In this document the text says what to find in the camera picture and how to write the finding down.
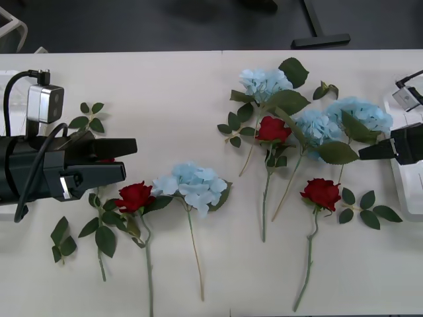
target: rose stem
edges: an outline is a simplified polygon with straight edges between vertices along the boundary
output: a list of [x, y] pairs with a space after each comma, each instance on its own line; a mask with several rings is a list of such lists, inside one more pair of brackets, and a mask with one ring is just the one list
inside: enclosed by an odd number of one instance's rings
[[148, 289], [149, 289], [149, 305], [150, 305], [150, 317], [154, 317], [154, 309], [153, 309], [153, 276], [151, 274], [151, 257], [150, 257], [150, 238], [151, 238], [151, 231], [149, 227], [145, 224], [144, 217], [143, 217], [143, 207], [138, 210], [139, 216], [141, 218], [141, 222], [143, 226], [147, 229], [148, 237], [145, 241], [145, 257], [147, 258], [147, 271], [148, 271]]
[[[99, 193], [100, 193], [100, 189], [97, 188], [97, 193], [95, 194], [93, 202], [94, 202], [94, 206], [98, 210], [98, 226], [101, 227], [103, 225], [103, 220], [101, 219], [101, 217], [102, 217], [102, 210], [101, 209], [102, 208], [101, 208], [101, 206], [97, 206], [97, 204], [95, 203], [97, 198], [99, 198], [98, 197]], [[103, 261], [101, 260], [101, 250], [100, 250], [100, 248], [97, 248], [97, 256], [98, 256], [98, 262], [100, 263], [101, 276], [103, 278], [103, 282], [105, 282], [106, 281], [106, 272], [104, 272], [104, 266], [103, 266]]]
[[297, 172], [297, 169], [298, 169], [299, 163], [301, 162], [301, 159], [303, 158], [303, 153], [304, 153], [304, 151], [302, 151], [302, 153], [301, 153], [301, 154], [300, 154], [300, 156], [299, 156], [299, 159], [298, 159], [297, 165], [295, 166], [295, 168], [294, 168], [294, 170], [293, 170], [293, 172], [292, 172], [291, 178], [289, 179], [288, 186], [286, 186], [286, 190], [285, 190], [284, 196], [282, 196], [282, 199], [280, 200], [279, 206], [278, 206], [278, 208], [276, 209], [275, 214], [273, 215], [272, 222], [274, 222], [274, 221], [275, 221], [275, 218], [276, 218], [276, 216], [277, 216], [277, 215], [278, 215], [278, 213], [279, 213], [280, 207], [282, 206], [282, 203], [284, 202], [284, 199], [285, 199], [285, 197], [286, 197], [286, 194], [288, 193], [288, 190], [289, 190], [289, 186], [291, 185], [291, 182], [292, 182], [293, 176], [295, 175], [295, 172]]
[[251, 144], [250, 152], [249, 152], [249, 155], [247, 157], [247, 160], [245, 161], [245, 165], [243, 167], [243, 170], [241, 171], [241, 173], [239, 173], [239, 177], [241, 177], [241, 175], [244, 173], [245, 168], [247, 167], [247, 164], [249, 163], [249, 159], [250, 159], [250, 156], [251, 156], [251, 153], [252, 153], [252, 148], [254, 147], [254, 144], [256, 143], [257, 127], [258, 127], [258, 124], [260, 123], [260, 119], [261, 119], [261, 116], [262, 116], [263, 109], [264, 109], [264, 105], [262, 105], [262, 108], [260, 109], [260, 112], [258, 113], [258, 117], [257, 117], [257, 121], [256, 121], [256, 127], [254, 128], [254, 135], [252, 137], [252, 144]]
[[262, 212], [263, 212], [263, 220], [262, 220], [262, 225], [263, 225], [262, 241], [263, 241], [263, 243], [266, 242], [266, 197], [267, 197], [267, 189], [269, 188], [269, 181], [270, 181], [270, 177], [272, 175], [272, 171], [268, 168], [267, 162], [270, 159], [270, 155], [272, 155], [272, 149], [273, 149], [273, 144], [271, 143], [269, 155], [267, 156], [267, 159], [264, 162], [264, 164], [266, 165], [267, 179], [266, 179], [266, 188], [264, 189], [264, 193], [263, 193], [263, 210], [262, 210]]
[[197, 249], [196, 249], [196, 243], [194, 241], [194, 234], [192, 233], [192, 221], [191, 221], [191, 214], [189, 211], [187, 211], [188, 214], [188, 222], [190, 223], [190, 230], [191, 230], [191, 238], [192, 238], [192, 245], [194, 247], [194, 253], [196, 254], [196, 260], [197, 260], [197, 267], [198, 267], [198, 274], [200, 275], [200, 294], [201, 294], [201, 300], [204, 302], [204, 285], [203, 285], [203, 277], [201, 275], [201, 269], [200, 269], [200, 261], [198, 261], [198, 255], [197, 255]]
[[313, 261], [311, 261], [311, 242], [313, 240], [313, 238], [315, 237], [315, 235], [317, 234], [317, 231], [319, 230], [319, 226], [317, 224], [317, 215], [319, 214], [319, 210], [317, 208], [317, 205], [315, 206], [315, 210], [314, 210], [314, 214], [315, 214], [315, 225], [316, 225], [316, 229], [315, 231], [312, 233], [312, 235], [307, 237], [307, 240], [309, 241], [309, 255], [308, 255], [308, 260], [307, 260], [307, 273], [305, 275], [305, 281], [304, 281], [304, 286], [298, 296], [297, 301], [295, 302], [295, 305], [293, 307], [293, 311], [296, 312], [299, 306], [299, 303], [301, 302], [301, 299], [304, 295], [305, 289], [307, 288], [307, 284], [309, 282], [309, 278], [310, 278], [310, 268], [311, 268], [311, 264], [313, 264]]
[[341, 176], [342, 176], [342, 172], [344, 171], [344, 165], [345, 165], [345, 164], [343, 164], [343, 165], [342, 165], [342, 167], [341, 167], [341, 173], [339, 174], [338, 184], [340, 184], [340, 183], [341, 183]]

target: gray floor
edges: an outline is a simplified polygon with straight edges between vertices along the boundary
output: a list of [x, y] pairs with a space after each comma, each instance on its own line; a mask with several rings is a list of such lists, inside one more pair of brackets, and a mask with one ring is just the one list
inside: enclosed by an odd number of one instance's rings
[[[275, 15], [237, 0], [0, 0], [27, 23], [23, 53], [288, 50], [311, 36], [300, 0], [275, 0]], [[350, 33], [339, 49], [422, 49], [421, 0], [314, 0], [327, 35]]]

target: table surface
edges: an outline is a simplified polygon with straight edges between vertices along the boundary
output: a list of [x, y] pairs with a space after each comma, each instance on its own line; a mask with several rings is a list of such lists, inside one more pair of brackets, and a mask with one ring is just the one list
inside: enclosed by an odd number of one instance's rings
[[[310, 71], [299, 91], [312, 100], [320, 80], [336, 85], [340, 97], [359, 96], [382, 105], [394, 79], [421, 68], [422, 51], [272, 51], [2, 55], [0, 69], [50, 69], [52, 84], [65, 88], [61, 122], [80, 114], [82, 102], [103, 102], [108, 137], [135, 137], [138, 154], [124, 157], [127, 180], [117, 189], [166, 174], [186, 160], [210, 166], [233, 182], [227, 203], [205, 219], [194, 217], [194, 234], [204, 272], [206, 301], [199, 296], [198, 272], [188, 219], [182, 206], [146, 216], [153, 230], [151, 256], [156, 317], [283, 316], [303, 284], [306, 236], [311, 211], [300, 200], [306, 180], [337, 179], [340, 167], [306, 160], [283, 211], [268, 221], [260, 240], [260, 206], [266, 177], [263, 155], [255, 151], [246, 173], [238, 173], [248, 146], [225, 145], [216, 125], [239, 104], [246, 68], [271, 69], [294, 56]], [[330, 104], [326, 96], [310, 105]], [[298, 154], [272, 178], [268, 212], [273, 213]], [[345, 167], [342, 185], [356, 195], [375, 190], [377, 203], [399, 210], [391, 165], [356, 161]], [[2, 210], [12, 211], [14, 206]], [[65, 215], [77, 237], [96, 216], [87, 195], [81, 201], [37, 201], [18, 225], [0, 223], [0, 311], [2, 316], [147, 316], [145, 254], [121, 232], [112, 259], [104, 257], [102, 282], [93, 236], [78, 239], [74, 256], [55, 264], [50, 233]], [[321, 218], [313, 241], [313, 267], [298, 315], [418, 314], [423, 311], [423, 224], [382, 221], [371, 230], [359, 217], [339, 225]]]

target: hydrangea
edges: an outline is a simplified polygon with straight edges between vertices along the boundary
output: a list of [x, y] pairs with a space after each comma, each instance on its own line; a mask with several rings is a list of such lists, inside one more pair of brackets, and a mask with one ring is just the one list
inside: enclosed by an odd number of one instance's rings
[[337, 100], [326, 109], [325, 113], [331, 121], [341, 125], [341, 110], [351, 114], [372, 131], [389, 133], [393, 125], [393, 119], [390, 114], [385, 113], [381, 108], [367, 100], [356, 97]]
[[172, 176], [162, 176], [153, 181], [153, 195], [184, 196], [187, 204], [196, 208], [201, 217], [209, 211], [208, 204], [216, 206], [221, 192], [227, 188], [224, 180], [217, 177], [212, 168], [202, 168], [193, 162], [178, 164], [172, 169]]
[[296, 124], [313, 146], [337, 140], [342, 134], [338, 125], [318, 110], [303, 111], [302, 115], [296, 119]]
[[267, 101], [275, 92], [293, 88], [285, 73], [279, 69], [245, 69], [239, 76], [242, 78], [240, 83], [247, 90], [245, 94], [253, 96], [258, 103]]

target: black cable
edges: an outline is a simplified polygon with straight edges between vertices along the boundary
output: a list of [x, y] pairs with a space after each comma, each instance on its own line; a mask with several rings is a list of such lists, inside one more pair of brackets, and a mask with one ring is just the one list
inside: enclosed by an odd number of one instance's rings
[[11, 95], [13, 85], [21, 78], [31, 76], [30, 71], [23, 71], [14, 75], [7, 83], [5, 95], [3, 97], [3, 115], [5, 117], [6, 136], [11, 136], [11, 119], [9, 117], [9, 97]]
[[32, 182], [34, 181], [35, 173], [38, 170], [38, 167], [40, 166], [41, 160], [44, 157], [44, 154], [46, 153], [48, 147], [54, 140], [54, 137], [63, 130], [63, 136], [67, 135], [67, 124], [61, 123], [57, 127], [53, 129], [53, 131], [47, 136], [46, 140], [44, 140], [43, 144], [40, 147], [40, 150], [38, 151], [37, 155], [35, 156], [34, 162], [31, 165], [30, 171], [28, 173], [28, 178], [26, 179], [24, 189], [19, 197], [18, 207], [16, 208], [15, 213], [15, 222], [18, 223], [22, 220], [22, 218], [26, 215], [28, 212], [28, 209], [26, 209], [26, 212], [24, 213], [24, 209], [26, 208], [26, 200], [28, 199], [29, 191], [31, 189]]

